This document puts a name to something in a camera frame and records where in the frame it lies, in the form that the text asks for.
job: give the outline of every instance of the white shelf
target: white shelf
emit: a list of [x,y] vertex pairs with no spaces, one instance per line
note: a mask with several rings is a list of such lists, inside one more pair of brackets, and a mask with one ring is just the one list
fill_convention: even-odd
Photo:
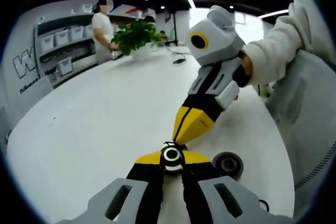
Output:
[[77,39],[77,40],[72,40],[70,41],[69,43],[66,43],[64,45],[60,45],[60,46],[56,46],[54,48],[52,48],[51,50],[48,50],[48,51],[44,51],[40,54],[39,58],[43,57],[44,55],[47,55],[53,51],[56,51],[62,47],[67,47],[67,46],[70,46],[70,45],[73,45],[73,44],[76,44],[76,43],[79,43],[79,42],[83,42],[83,41],[86,41],[86,40],[92,40],[92,38],[83,38],[83,39]]

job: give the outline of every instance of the white table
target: white table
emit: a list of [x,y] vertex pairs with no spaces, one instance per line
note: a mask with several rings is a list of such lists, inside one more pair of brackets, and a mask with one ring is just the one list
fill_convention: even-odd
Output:
[[[187,51],[187,48],[173,48]],[[95,67],[38,102],[10,135],[7,158],[21,189],[48,223],[73,219],[88,200],[141,155],[170,141],[177,110],[197,77],[192,56],[180,65],[165,48],[144,62],[130,57]],[[278,129],[252,87],[241,89],[214,128],[191,142],[212,159],[230,151],[244,162],[239,182],[292,217],[294,186]],[[189,223],[181,179],[167,179],[159,223]]]

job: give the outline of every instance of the storage bin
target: storage bin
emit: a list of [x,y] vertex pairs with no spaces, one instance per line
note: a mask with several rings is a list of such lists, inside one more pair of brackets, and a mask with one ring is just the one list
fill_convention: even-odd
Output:
[[83,27],[73,27],[70,29],[70,40],[79,40],[83,39]]
[[49,35],[40,39],[41,52],[49,51],[54,48],[54,35]]
[[84,36],[86,38],[92,38],[93,37],[93,29],[91,25],[88,25],[84,27]]
[[69,30],[59,31],[55,34],[56,46],[61,46],[69,43]]
[[57,68],[59,69],[61,76],[72,72],[74,70],[74,67],[72,66],[71,57],[58,62]]

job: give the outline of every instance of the chair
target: chair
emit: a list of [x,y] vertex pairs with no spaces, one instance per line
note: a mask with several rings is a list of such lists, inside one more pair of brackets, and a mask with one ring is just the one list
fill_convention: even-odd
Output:
[[336,70],[298,51],[266,102],[284,140],[295,182],[294,217],[307,206],[336,150]]

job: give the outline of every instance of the cable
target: cable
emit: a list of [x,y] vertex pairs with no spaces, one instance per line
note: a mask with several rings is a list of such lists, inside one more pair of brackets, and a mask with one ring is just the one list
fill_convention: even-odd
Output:
[[185,55],[191,55],[189,52],[174,52],[171,51],[170,48],[168,48],[168,51],[172,53],[172,55],[182,55],[183,59],[178,59],[173,61],[173,64],[181,64],[186,61]]
[[265,206],[266,206],[266,210],[269,212],[269,205],[268,205],[268,203],[266,201],[264,201],[263,199],[260,199],[259,202],[264,203]]

